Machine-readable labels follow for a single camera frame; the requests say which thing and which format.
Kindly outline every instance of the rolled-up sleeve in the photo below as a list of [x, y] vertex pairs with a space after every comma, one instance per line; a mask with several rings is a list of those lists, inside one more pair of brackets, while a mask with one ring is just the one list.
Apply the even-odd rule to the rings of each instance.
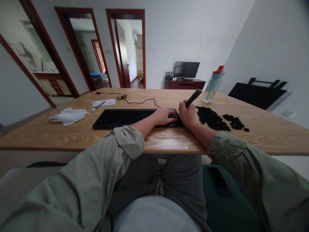
[[309, 182], [262, 150], [220, 133], [207, 152], [239, 178], [268, 231], [309, 231]]
[[145, 147], [135, 128], [115, 128], [38, 185], [1, 231], [94, 231], [102, 226], [114, 184]]

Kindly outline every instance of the blue bedding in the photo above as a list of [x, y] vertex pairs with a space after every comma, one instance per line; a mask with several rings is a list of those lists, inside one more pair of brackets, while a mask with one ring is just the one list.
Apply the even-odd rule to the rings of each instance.
[[94, 72], [94, 73], [91, 72], [91, 73], [90, 73], [91, 76], [101, 76], [101, 75], [104, 75], [104, 74], [105, 74], [105, 73], [103, 73], [103, 72]]

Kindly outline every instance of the black keyboard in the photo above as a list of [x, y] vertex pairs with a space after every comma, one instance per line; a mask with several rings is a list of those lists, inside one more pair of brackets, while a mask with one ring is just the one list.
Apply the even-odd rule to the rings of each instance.
[[[176, 122], [172, 122], [166, 125], [159, 125], [156, 127], [183, 127], [178, 112], [176, 113]], [[97, 121], [93, 124], [94, 129], [114, 129], [115, 127], [122, 127], [124, 125], [131, 125], [144, 118], [152, 115], [156, 109], [119, 109], [119, 110], [104, 110]]]

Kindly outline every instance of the paper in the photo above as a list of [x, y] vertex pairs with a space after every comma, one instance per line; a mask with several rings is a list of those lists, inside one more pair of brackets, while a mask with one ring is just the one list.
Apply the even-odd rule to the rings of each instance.
[[116, 103], [116, 100], [115, 99], [109, 99], [109, 100], [94, 101], [94, 102], [92, 102], [92, 107], [97, 107], [102, 102], [105, 102], [105, 103], [102, 104], [101, 106], [108, 106], [108, 105], [114, 105]]
[[63, 122], [64, 126], [68, 126], [83, 119], [85, 114], [88, 114], [87, 110], [72, 110], [72, 108], [66, 108], [60, 111], [59, 114], [53, 115], [48, 119]]

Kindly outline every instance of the wall outlet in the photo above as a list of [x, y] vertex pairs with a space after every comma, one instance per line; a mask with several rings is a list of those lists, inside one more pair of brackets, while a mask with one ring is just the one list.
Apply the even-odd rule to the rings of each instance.
[[291, 112], [291, 111], [285, 111], [285, 112], [283, 113], [283, 116], [288, 117], [288, 118], [291, 118], [291, 117], [294, 117], [295, 114], [296, 114], [296, 113]]

